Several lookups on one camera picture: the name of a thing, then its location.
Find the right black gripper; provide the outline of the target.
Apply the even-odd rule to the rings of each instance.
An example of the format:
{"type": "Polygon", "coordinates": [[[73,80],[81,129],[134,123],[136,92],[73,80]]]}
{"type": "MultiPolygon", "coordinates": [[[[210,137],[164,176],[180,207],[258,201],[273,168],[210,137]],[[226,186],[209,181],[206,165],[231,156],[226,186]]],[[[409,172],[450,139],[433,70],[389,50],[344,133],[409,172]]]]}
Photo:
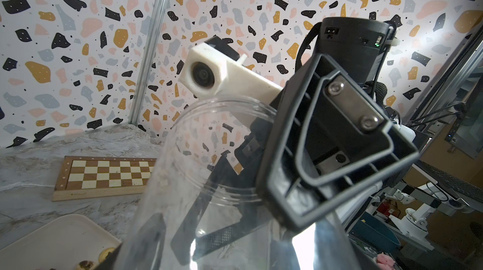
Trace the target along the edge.
{"type": "Polygon", "coordinates": [[[250,123],[237,162],[183,154],[172,162],[170,266],[279,266],[274,218],[302,231],[419,158],[326,54],[313,55],[272,104],[275,118],[250,123]]]}

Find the clear plastic cookie jar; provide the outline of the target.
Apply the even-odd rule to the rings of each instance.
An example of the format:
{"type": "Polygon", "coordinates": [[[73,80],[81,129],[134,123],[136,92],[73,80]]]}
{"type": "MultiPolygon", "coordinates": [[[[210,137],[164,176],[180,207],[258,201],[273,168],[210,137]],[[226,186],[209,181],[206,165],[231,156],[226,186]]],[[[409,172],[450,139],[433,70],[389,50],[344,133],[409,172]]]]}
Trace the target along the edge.
{"type": "Polygon", "coordinates": [[[255,189],[275,110],[220,96],[183,111],[164,139],[114,269],[359,269],[331,215],[301,234],[255,189]]]}

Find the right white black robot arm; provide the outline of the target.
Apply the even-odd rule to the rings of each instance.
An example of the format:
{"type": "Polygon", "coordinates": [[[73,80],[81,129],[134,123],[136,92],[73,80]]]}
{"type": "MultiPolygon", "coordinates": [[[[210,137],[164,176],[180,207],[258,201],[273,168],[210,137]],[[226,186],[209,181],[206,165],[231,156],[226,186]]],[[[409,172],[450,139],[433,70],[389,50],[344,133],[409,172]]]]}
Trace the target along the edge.
{"type": "Polygon", "coordinates": [[[271,244],[277,268],[357,269],[344,229],[328,220],[353,203],[347,221],[369,200],[369,188],[387,184],[414,163],[414,137],[394,124],[376,98],[377,77],[397,27],[390,21],[329,17],[313,26],[284,87],[243,66],[243,57],[219,37],[188,54],[181,83],[198,98],[251,97],[276,110],[272,125],[255,120],[235,154],[245,181],[287,230],[271,244]]]}

